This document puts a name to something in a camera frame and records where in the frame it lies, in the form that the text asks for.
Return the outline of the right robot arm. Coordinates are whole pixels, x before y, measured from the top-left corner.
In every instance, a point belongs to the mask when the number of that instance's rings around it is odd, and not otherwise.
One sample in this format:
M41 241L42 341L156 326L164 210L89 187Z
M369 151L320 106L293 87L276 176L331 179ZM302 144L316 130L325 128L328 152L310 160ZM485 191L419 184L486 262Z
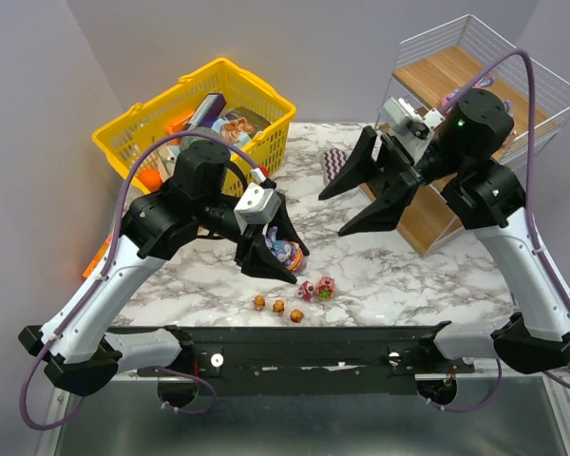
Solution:
M568 365L570 291L528 227L524 187L493 157L514 124L504 103L471 88L444 112L419 116L401 99L389 99L386 109L387 132L366 127L320 193L327 200L366 182L379 188L340 235L395 229L419 188L445 180L447 207L495 260L518 309L501 322L448 323L429 337L427 349L448 360L497 358L523 374Z

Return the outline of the pink strawberry donut toy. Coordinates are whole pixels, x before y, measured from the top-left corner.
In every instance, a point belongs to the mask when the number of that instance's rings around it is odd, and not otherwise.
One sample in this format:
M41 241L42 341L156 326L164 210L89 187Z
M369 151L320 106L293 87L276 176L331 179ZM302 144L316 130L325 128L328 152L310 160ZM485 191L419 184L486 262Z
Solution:
M314 293L319 300L332 300L336 296L335 280L330 276L322 276L314 286Z

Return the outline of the orange bear toy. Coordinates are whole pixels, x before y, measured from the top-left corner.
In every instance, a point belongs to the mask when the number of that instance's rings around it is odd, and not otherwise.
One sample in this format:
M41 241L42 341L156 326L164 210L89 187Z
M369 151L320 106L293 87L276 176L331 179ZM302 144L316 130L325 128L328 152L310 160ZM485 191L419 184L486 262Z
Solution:
M300 323L303 320L303 318L304 318L304 313L298 309L294 309L290 313L290 319L294 323Z
M255 310L261 312L265 309L265 306L266 306L265 298L260 294L256 295L254 298Z
M278 299L273 305L273 311L277 314L284 314L284 312L285 312L284 301L281 299Z

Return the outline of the small purple bunny toy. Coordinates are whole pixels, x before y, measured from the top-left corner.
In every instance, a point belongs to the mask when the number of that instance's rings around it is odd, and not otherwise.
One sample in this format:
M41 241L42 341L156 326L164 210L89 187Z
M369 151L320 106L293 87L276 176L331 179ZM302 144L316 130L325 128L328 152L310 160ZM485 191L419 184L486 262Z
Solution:
M288 271L301 274L306 269L306 257L300 245L288 239L279 239L277 234L275 226L267 230L265 235L267 248Z

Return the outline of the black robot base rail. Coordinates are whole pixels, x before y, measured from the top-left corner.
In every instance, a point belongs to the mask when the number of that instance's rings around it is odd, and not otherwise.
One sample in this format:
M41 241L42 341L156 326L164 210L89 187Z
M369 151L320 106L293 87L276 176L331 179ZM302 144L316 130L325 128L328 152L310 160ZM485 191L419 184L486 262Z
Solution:
M142 376L191 374L209 383L189 391L227 396L311 396L436 390L438 380L475 371L433 346L436 326L407 327L177 327L182 353Z

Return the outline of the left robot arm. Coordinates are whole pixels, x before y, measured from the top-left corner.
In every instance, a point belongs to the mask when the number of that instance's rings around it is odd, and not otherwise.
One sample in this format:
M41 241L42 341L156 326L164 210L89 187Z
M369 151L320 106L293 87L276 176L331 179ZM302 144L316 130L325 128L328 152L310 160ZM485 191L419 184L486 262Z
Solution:
M203 132L181 151L174 174L148 195L130 203L114 225L114 234L99 265L65 307L39 328L27 326L21 344L53 386L86 397L116 374L145 368L195 368L194 343L177 326L116 333L110 325L131 296L199 229L234 242L235 262L250 277L295 283L286 255L274 254L266 237L292 242L309 253L289 218L285 197L258 165L228 142ZM231 160L241 155L254 179L241 197L223 194Z

